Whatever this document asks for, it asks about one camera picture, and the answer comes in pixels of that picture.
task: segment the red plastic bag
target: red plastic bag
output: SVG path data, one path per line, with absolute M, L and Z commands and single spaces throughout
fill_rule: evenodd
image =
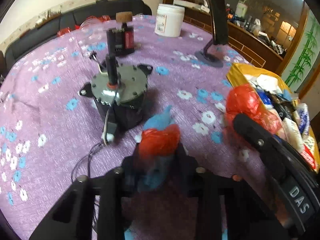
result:
M 66 34 L 66 33 L 70 33 L 71 32 L 71 29 L 68 27 L 68 28 L 64 28 L 60 31 L 57 32 L 57 36 L 58 37 L 61 37 L 62 35 Z
M 230 127 L 239 113 L 246 114 L 272 134 L 282 127 L 278 117 L 264 108 L 259 95 L 250 84 L 235 87 L 228 94 L 226 120 Z
M 105 21 L 110 21 L 111 20 L 109 15 L 102 15 L 101 17 L 89 16 L 86 20 L 88 20 L 88 19 L 98 19 L 101 22 L 105 22 Z
M 155 156 L 168 156 L 175 152 L 180 141 L 180 130 L 176 124 L 163 131 L 147 129 L 142 132 L 139 156 L 146 159 Z

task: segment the bamboo painting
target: bamboo painting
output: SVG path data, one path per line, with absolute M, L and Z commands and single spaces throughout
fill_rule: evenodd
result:
M 313 52 L 314 47 L 318 47 L 316 38 L 320 31 L 320 25 L 317 22 L 315 17 L 312 17 L 312 26 L 310 31 L 305 33 L 307 37 L 307 42 L 303 47 L 302 53 L 300 54 L 297 62 L 294 64 L 293 69 L 290 71 L 289 76 L 285 80 L 285 83 L 290 87 L 291 85 L 297 83 L 298 81 L 301 82 L 301 78 L 303 77 L 303 73 L 305 67 L 311 68 L 311 59 L 315 56 Z

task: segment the cork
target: cork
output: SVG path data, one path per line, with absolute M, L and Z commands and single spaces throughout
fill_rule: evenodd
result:
M 132 22 L 132 12 L 120 12 L 116 13 L 117 23 Z

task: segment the bolt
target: bolt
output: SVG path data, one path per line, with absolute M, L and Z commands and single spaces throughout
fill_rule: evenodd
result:
M 258 140 L 258 145 L 259 145 L 259 146 L 263 146 L 263 145 L 264 145 L 264 141 L 263 141 L 262 139 L 259 139 L 259 140 Z
M 205 168 L 203 167 L 196 168 L 196 173 L 205 173 Z
M 122 167 L 116 167 L 113 169 L 115 174 L 121 174 L 123 172 L 123 168 Z
M 86 175 L 80 175 L 79 177 L 77 177 L 77 180 L 79 182 L 85 182 L 88 179 L 88 176 Z

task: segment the white plastic jar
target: white plastic jar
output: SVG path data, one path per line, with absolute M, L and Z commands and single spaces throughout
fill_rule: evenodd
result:
M 155 33 L 166 37 L 180 36 L 184 7 L 160 3 L 157 11 Z

